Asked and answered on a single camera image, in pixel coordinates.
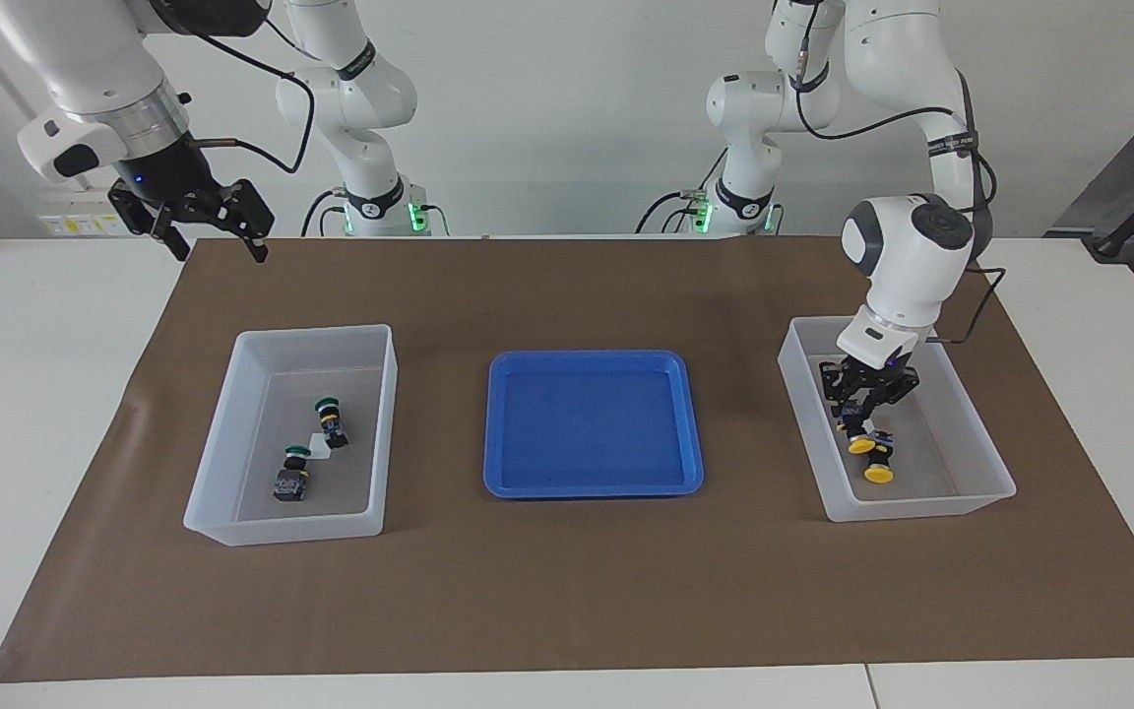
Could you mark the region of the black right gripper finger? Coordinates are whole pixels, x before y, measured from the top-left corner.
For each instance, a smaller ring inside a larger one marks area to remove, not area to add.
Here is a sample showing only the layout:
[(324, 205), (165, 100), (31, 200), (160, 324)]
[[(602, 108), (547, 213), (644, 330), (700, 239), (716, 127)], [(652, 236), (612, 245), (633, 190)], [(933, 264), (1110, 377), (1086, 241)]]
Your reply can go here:
[(126, 183), (113, 183), (109, 187), (109, 203), (132, 234), (160, 243), (176, 261), (185, 262), (188, 259), (189, 243), (175, 227), (169, 206), (158, 206), (153, 212), (144, 199), (132, 192)]
[(276, 216), (251, 180), (202, 189), (201, 216), (209, 226), (238, 238), (256, 262), (269, 258), (266, 237)]

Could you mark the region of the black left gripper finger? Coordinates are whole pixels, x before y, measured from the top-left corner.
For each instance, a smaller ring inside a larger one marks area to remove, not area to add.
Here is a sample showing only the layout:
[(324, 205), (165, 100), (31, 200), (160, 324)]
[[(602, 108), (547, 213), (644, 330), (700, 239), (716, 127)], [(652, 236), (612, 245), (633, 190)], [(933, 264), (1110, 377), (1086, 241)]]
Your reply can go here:
[(914, 387), (873, 387), (870, 390), (870, 422), (874, 427), (882, 425), (885, 417), (890, 417), (897, 405), (909, 397)]
[(823, 386), (826, 400), (831, 405), (831, 415), (837, 430), (858, 430), (858, 386), (854, 383), (826, 383)]

